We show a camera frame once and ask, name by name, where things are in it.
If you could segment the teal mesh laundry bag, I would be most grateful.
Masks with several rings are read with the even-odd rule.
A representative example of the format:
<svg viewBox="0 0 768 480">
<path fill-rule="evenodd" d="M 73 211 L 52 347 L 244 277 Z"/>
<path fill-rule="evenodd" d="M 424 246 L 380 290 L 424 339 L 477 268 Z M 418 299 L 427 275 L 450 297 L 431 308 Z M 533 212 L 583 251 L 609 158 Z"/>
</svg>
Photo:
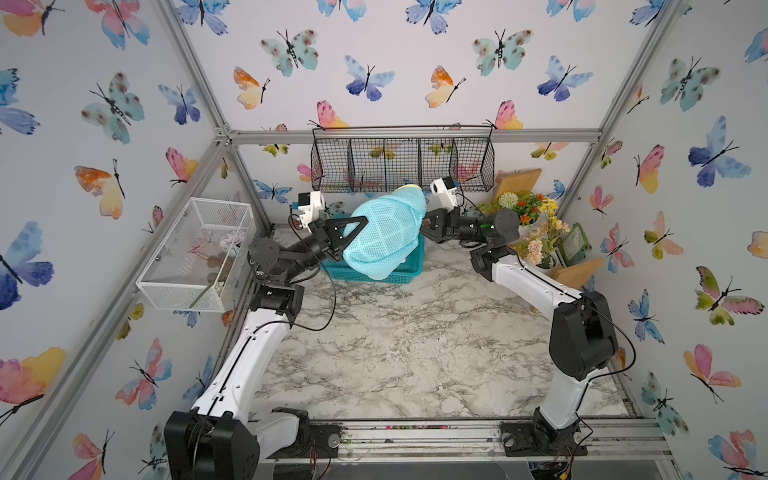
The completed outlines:
<svg viewBox="0 0 768 480">
<path fill-rule="evenodd" d="M 414 184 L 361 204 L 352 216 L 365 216 L 368 225 L 344 251 L 344 261 L 358 271 L 386 260 L 398 264 L 417 244 L 426 207 L 422 189 Z"/>
</svg>

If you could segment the white pot yellow pink flowers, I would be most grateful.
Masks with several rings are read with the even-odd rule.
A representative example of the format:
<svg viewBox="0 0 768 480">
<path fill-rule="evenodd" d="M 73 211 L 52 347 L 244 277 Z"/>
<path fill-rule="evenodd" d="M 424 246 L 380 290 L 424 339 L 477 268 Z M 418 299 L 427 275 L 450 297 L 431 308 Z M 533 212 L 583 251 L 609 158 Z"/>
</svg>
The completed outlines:
<svg viewBox="0 0 768 480">
<path fill-rule="evenodd" d="M 570 225 L 557 216 L 558 203 L 554 199 L 550 200 L 551 206 L 548 208 L 547 215 L 543 216 L 539 225 L 513 247 L 525 262 L 543 270 L 556 267 L 556 247 L 571 230 Z"/>
</svg>

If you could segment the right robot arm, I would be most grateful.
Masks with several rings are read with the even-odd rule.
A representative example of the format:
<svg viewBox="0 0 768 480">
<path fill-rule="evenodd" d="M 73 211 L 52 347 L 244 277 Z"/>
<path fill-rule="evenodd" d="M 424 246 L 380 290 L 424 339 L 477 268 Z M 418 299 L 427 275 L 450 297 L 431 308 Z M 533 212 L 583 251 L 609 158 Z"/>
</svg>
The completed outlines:
<svg viewBox="0 0 768 480">
<path fill-rule="evenodd" d="M 607 364 L 618 350 L 614 324 L 605 297 L 582 293 L 528 266 L 510 243 L 519 238 L 519 219 L 502 210 L 477 219 L 459 208 L 432 210 L 421 233 L 436 243 L 475 243 L 470 251 L 476 273 L 522 298 L 551 323 L 548 342 L 554 373 L 537 418 L 551 431 L 576 424 L 590 382 L 608 374 Z"/>
</svg>

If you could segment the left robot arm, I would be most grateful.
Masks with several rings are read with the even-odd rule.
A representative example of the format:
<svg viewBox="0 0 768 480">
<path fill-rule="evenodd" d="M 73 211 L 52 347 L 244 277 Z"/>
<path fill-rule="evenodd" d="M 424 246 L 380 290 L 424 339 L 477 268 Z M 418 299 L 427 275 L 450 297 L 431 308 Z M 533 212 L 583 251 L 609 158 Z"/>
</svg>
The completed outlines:
<svg viewBox="0 0 768 480">
<path fill-rule="evenodd" d="M 164 427 L 173 479 L 251 479 L 258 464 L 280 451 L 306 453 L 311 444 L 304 410 L 278 407 L 250 422 L 251 402 L 279 344 L 297 327 L 304 288 L 300 276 L 342 258 L 364 230 L 363 216 L 314 220 L 309 236 L 284 247 L 271 238 L 248 250 L 257 282 L 239 338 L 205 392 Z"/>
</svg>

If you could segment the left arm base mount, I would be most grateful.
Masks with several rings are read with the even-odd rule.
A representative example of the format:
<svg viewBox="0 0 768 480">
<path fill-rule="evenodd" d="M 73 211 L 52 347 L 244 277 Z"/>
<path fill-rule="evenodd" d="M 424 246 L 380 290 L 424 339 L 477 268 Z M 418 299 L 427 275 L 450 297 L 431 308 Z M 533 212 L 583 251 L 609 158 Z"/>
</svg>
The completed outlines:
<svg viewBox="0 0 768 480">
<path fill-rule="evenodd" d="M 322 458 L 336 458 L 342 428 L 316 423 L 306 410 L 278 407 L 265 418 L 248 421 L 247 429 L 260 446 L 260 459 L 308 458 L 318 450 Z"/>
</svg>

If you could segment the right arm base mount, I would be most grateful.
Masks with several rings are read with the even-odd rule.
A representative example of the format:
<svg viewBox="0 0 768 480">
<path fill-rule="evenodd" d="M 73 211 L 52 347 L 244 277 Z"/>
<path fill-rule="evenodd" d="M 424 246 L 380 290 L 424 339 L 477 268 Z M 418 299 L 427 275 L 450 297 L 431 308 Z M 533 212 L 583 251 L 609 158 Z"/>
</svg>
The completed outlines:
<svg viewBox="0 0 768 480">
<path fill-rule="evenodd" d="M 577 423 L 564 429 L 553 428 L 535 411 L 531 420 L 500 425 L 500 443 L 507 457 L 586 456 L 587 448 L 575 440 Z"/>
</svg>

